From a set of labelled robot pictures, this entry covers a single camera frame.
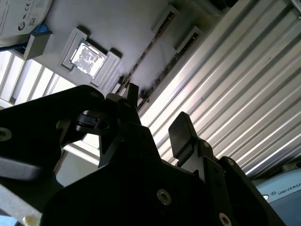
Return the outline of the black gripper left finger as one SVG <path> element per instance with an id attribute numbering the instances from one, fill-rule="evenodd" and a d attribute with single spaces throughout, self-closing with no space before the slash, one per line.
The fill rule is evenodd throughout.
<path id="1" fill-rule="evenodd" d="M 0 112 L 0 184 L 42 209 L 64 189 L 54 177 L 62 148 L 87 134 L 100 138 L 100 167 L 121 142 L 154 145 L 136 107 L 138 87 L 126 97 L 103 96 L 82 85 Z"/>

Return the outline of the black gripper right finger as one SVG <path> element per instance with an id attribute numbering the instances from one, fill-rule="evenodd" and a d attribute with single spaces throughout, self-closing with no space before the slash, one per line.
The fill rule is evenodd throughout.
<path id="1" fill-rule="evenodd" d="M 180 222 L 200 226 L 283 226 L 248 176 L 230 157 L 217 159 L 198 137 L 188 114 L 181 112 L 168 129 L 177 168 L 194 177 L 184 194 Z"/>

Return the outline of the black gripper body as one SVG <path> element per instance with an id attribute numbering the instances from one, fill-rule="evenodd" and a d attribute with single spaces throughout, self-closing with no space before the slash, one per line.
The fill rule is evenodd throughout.
<path id="1" fill-rule="evenodd" d="M 121 142 L 107 164 L 57 192 L 43 226 L 233 226 L 222 169 L 203 157 L 189 172 L 152 144 Z"/>

